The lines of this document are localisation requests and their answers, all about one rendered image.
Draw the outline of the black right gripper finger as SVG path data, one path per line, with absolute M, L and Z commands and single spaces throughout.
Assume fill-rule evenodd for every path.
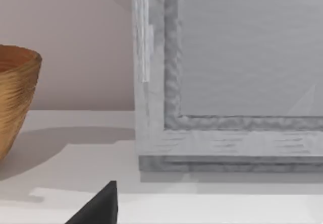
M 65 224 L 117 224 L 117 181 L 110 181 Z

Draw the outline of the brown woven basket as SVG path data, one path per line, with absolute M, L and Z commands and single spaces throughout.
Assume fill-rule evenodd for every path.
M 0 44 L 0 161 L 11 150 L 35 93 L 42 57 L 15 45 Z

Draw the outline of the grey cabinet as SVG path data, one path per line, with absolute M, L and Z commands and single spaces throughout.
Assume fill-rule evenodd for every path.
M 323 0 L 132 5 L 140 171 L 323 174 Z

